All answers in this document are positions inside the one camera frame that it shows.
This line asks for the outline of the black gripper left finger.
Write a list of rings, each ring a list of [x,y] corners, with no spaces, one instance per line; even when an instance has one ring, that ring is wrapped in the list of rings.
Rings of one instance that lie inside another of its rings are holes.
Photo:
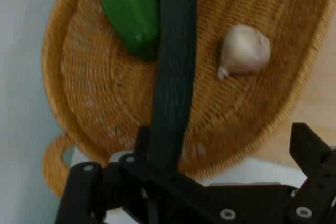
[[[79,163],[70,169],[56,223],[104,223],[109,210],[121,208],[137,223],[182,223],[182,204],[165,187],[179,176],[177,165],[167,170],[154,165],[151,147],[172,142],[168,153],[179,160],[184,131],[170,129],[154,136],[148,126],[139,128],[133,154],[102,167]]]

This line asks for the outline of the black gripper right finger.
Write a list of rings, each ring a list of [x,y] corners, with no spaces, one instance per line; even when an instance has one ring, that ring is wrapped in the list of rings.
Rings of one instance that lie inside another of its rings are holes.
[[[291,223],[335,223],[335,150],[304,123],[291,129],[290,155],[307,179],[291,199]]]

